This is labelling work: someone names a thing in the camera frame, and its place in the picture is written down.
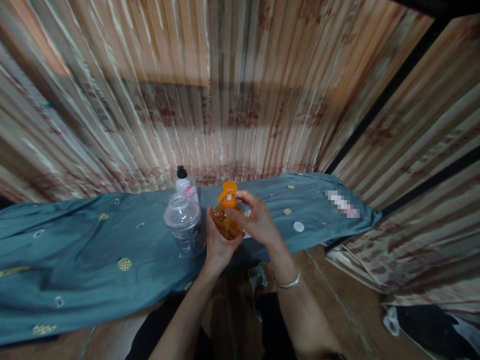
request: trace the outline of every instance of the hand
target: hand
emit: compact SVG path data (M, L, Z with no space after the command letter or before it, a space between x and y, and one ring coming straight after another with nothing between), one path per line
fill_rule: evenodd
M235 209L228 208L225 209L225 212L245 229L252 238L264 244L267 248L283 242L270 216L269 208L263 200L253 196L247 190L237 191L234 196L239 203L250 206L250 217L246 217Z
M206 259L203 270L210 275L219 277L227 267L235 250L244 240L245 233L242 232L233 240L225 239L215 226L212 219L212 207L206 211Z

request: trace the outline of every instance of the orange pump head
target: orange pump head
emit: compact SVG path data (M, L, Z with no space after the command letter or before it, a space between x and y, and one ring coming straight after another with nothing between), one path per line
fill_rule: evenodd
M234 197L237 192L237 183L235 181L225 181L222 190L217 201L221 201L221 205L225 208L234 208L237 205L237 199Z

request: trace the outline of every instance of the patterned curtain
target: patterned curtain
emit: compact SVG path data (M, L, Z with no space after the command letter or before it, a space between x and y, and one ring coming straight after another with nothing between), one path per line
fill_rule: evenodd
M0 193L322 170L432 22L387 0L4 0Z
M334 174L382 209L476 148L479 54L480 15L451 21ZM476 162L330 257L363 267L386 305L438 304L480 324L479 239Z

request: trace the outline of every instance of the forearm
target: forearm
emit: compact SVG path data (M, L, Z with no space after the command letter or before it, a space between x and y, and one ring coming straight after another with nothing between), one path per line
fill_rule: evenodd
M150 355L150 360L193 357L202 316L219 275L210 273L205 267L201 270Z
M282 285L293 282L298 274L298 266L281 237L267 250L275 279ZM303 279L300 278L295 287L279 287L278 301L299 359L322 359L324 354L341 351L324 313Z

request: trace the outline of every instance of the black pump nozzle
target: black pump nozzle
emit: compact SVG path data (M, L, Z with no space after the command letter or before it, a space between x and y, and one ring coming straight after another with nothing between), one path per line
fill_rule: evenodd
M183 166L177 166L176 176L179 179L185 179L188 176L187 170Z

